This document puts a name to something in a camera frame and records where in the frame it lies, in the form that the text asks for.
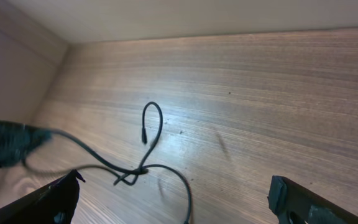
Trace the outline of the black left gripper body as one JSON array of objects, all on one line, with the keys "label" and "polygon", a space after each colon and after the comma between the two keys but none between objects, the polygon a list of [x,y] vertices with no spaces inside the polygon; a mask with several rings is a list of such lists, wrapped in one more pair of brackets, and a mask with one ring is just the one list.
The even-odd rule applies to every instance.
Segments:
[{"label": "black left gripper body", "polygon": [[0,168],[16,165],[51,138],[46,129],[0,120]]}]

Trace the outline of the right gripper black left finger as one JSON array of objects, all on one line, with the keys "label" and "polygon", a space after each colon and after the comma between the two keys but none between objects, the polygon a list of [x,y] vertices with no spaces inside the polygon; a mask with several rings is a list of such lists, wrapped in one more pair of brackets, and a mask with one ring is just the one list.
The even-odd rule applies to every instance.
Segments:
[{"label": "right gripper black left finger", "polygon": [[77,170],[0,208],[0,224],[70,224],[80,195]]}]

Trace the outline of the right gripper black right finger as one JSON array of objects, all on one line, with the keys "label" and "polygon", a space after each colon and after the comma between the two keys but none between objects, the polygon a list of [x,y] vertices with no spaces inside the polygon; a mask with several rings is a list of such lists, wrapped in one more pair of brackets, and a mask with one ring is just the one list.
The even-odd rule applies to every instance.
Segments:
[{"label": "right gripper black right finger", "polygon": [[279,224],[358,223],[357,215],[284,176],[272,177],[267,198],[268,207]]}]

